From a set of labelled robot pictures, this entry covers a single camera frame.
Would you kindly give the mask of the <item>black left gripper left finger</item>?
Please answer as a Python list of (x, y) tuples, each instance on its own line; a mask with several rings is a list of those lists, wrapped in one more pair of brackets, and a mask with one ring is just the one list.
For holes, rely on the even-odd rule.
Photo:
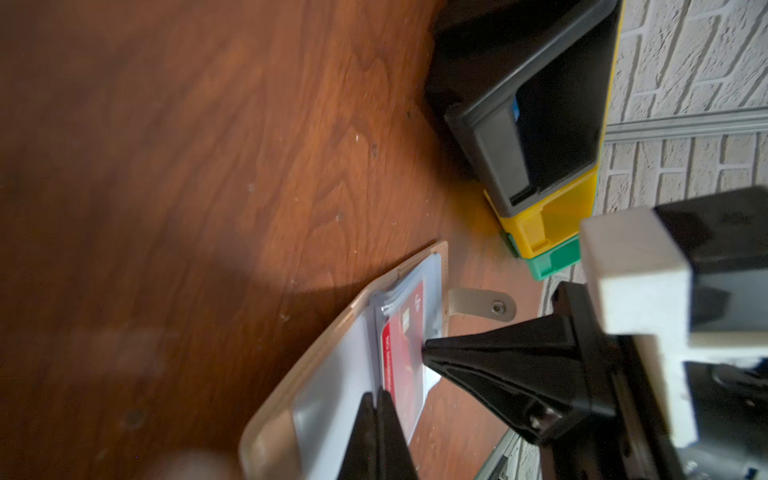
[(374, 480), (378, 467), (378, 416), (371, 392), (362, 396), (338, 480)]

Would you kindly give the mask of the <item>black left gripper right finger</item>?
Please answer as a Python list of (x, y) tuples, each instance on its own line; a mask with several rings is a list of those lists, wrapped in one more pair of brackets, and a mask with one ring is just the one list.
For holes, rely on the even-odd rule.
[(384, 389), (377, 395), (377, 478), (418, 479), (394, 401)]

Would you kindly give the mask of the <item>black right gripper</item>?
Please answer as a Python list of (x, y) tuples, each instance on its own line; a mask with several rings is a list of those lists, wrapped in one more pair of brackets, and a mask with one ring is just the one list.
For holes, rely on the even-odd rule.
[(422, 350), (428, 368), (524, 440), (549, 444), (542, 478), (766, 478), (765, 360), (747, 369), (684, 363), (699, 438), (676, 447), (638, 342), (603, 334), (583, 285), (559, 283), (549, 303), (558, 314)]

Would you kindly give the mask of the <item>red credit card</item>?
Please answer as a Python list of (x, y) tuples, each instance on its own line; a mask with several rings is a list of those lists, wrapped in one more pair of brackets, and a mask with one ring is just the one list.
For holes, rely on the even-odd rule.
[(385, 315), (379, 334), (383, 388), (390, 394), (406, 442), (413, 437), (425, 401), (422, 363), (424, 282), (402, 293)]

